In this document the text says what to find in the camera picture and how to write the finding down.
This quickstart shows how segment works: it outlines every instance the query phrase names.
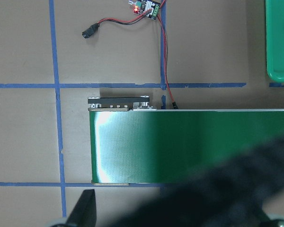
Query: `green plastic bin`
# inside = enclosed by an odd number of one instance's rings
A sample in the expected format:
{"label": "green plastic bin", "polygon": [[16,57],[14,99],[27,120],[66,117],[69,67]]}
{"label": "green plastic bin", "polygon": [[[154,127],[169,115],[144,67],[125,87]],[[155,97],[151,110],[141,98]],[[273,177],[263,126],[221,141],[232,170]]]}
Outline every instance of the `green plastic bin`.
{"label": "green plastic bin", "polygon": [[284,0],[266,0],[267,72],[284,82]]}

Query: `circuit board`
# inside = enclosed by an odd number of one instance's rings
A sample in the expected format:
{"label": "circuit board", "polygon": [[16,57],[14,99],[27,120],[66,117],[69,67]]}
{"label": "circuit board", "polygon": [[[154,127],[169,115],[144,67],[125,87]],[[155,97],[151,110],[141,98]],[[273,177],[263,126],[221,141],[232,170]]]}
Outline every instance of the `circuit board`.
{"label": "circuit board", "polygon": [[147,15],[147,18],[155,20],[159,13],[161,3],[149,0],[137,0],[134,6],[133,13],[141,15],[142,13],[152,9],[151,13]]}

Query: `green belt surface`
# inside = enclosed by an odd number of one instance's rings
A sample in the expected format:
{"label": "green belt surface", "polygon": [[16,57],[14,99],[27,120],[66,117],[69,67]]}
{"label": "green belt surface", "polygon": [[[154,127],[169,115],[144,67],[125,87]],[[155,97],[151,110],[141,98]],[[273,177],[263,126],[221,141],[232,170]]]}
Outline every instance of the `green belt surface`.
{"label": "green belt surface", "polygon": [[90,112],[94,183],[175,183],[284,134],[283,111]]}

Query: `blurry black object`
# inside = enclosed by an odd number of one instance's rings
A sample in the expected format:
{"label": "blurry black object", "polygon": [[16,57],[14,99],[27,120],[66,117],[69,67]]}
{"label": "blurry black object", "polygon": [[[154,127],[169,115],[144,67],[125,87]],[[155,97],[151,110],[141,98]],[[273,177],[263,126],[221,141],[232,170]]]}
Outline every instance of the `blurry black object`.
{"label": "blurry black object", "polygon": [[[284,188],[284,137],[237,156],[222,166],[192,178],[170,194],[140,207],[110,227],[284,227],[284,220],[270,220],[260,208],[263,201]],[[75,220],[90,220],[56,227],[94,227],[96,203],[79,199]]]}

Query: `red wire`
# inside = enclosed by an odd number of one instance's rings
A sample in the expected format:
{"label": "red wire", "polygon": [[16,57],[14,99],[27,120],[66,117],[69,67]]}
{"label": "red wire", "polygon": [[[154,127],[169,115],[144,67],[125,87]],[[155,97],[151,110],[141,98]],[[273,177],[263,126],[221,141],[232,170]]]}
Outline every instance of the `red wire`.
{"label": "red wire", "polygon": [[163,2],[161,2],[160,8],[162,8],[162,7],[164,6],[165,1],[166,1],[166,0],[163,0]]}
{"label": "red wire", "polygon": [[165,83],[166,83],[166,87],[167,87],[167,90],[169,92],[169,95],[170,95],[170,99],[171,99],[171,102],[175,102],[175,99],[174,97],[172,96],[172,93],[170,91],[170,87],[169,87],[169,82],[167,80],[167,38],[166,38],[166,34],[165,34],[165,30],[164,30],[164,27],[163,27],[163,23],[162,23],[162,20],[161,20],[161,17],[160,15],[157,16],[160,24],[161,24],[161,29],[162,29],[162,33],[163,33],[163,45],[164,45],[164,55],[163,55],[163,59],[164,59],[164,77],[165,77]]}
{"label": "red wire", "polygon": [[132,20],[119,20],[119,19],[116,19],[116,18],[107,17],[107,18],[103,18],[102,20],[99,20],[98,24],[100,24],[100,23],[102,23],[106,20],[115,20],[115,21],[118,21],[118,22],[121,22],[121,23],[132,23],[132,22],[140,19],[141,17],[143,17],[145,14],[148,14],[151,11],[152,11],[152,9],[149,9],[148,11],[145,11],[144,13],[140,14],[139,16],[137,16],[136,18],[134,18]]}

